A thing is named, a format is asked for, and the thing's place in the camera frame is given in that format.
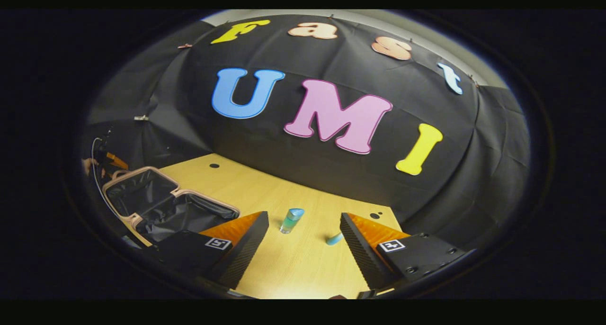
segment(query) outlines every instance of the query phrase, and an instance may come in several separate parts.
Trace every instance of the open suitcase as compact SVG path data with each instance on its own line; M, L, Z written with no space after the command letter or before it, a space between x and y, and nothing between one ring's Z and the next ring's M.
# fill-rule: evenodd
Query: open suitcase
M179 183L154 167L115 172L102 191L114 214L147 247L178 232L199 233L240 215L234 206L179 189Z

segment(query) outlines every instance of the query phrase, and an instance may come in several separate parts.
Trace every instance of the pink letter m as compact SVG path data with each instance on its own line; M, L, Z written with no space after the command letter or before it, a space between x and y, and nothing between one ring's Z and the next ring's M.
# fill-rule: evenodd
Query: pink letter m
M349 126L347 132L336 139L335 144L354 153L370 153L370 140L383 114L391 111L391 102L378 96L365 95L346 109L341 109L339 94L333 83L305 80L303 87L307 92L299 113L294 122L284 126L284 131L297 137L309 138L313 135L310 126L315 116L321 141L329 140L342 128Z

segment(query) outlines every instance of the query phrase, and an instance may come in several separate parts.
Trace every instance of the blue object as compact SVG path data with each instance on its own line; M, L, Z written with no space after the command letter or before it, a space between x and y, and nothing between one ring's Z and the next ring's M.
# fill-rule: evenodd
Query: blue object
M280 232L282 232L282 234L292 232L294 226L297 225L297 222L303 217L304 213L305 210L301 208L290 209L286 214L286 218L284 218L284 222L282 222L282 226L280 226Z
M438 63L437 65L444 70L444 79L446 79L448 87L450 87L451 90L454 90L456 94L463 94L461 87L457 86L457 81L461 81L459 75L455 74L455 71L449 66L446 66L446 64Z
M343 238L343 233L339 233L326 241L327 245L336 245Z
M252 118L261 113L267 106L271 90L276 81L285 77L281 71L257 70L255 77L259 79L250 102L246 105L234 103L233 92L241 77L247 71L242 68L226 68L217 72L219 81L214 88L212 105L217 113L230 118Z

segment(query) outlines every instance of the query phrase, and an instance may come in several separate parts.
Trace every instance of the cable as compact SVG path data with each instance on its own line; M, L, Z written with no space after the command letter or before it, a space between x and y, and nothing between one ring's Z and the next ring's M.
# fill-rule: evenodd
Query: cable
M95 140L93 141L93 146L90 149L90 158L93 160L93 163L91 164L92 168L93 168L93 176L95 177L95 184L97 185L97 189L99 190L99 194L101 195L101 197L103 198L103 201L106 203L106 206L112 211L112 213L118 218L120 219L120 216L117 214L116 211L113 210L113 208L110 206L110 204L108 203L108 201L106 200L105 195L103 195L103 192L101 191L101 187L99 186L99 181L97 180L97 168L95 167L95 142L96 141L102 141L103 139L100 139L99 137L95 138Z

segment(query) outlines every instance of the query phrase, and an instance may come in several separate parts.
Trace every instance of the table surface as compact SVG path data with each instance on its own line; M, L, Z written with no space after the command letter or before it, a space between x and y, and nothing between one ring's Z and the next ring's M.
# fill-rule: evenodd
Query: table surface
M259 299L328 299L342 295L355 299L368 291L344 239L336 245L326 240L339 234L340 215L349 212L401 231L392 209L332 195L260 172L218 154L161 168L179 183L240 209L240 216L267 211L269 229L235 292ZM305 214L290 234L280 225L290 208ZM372 219L370 213L379 215Z

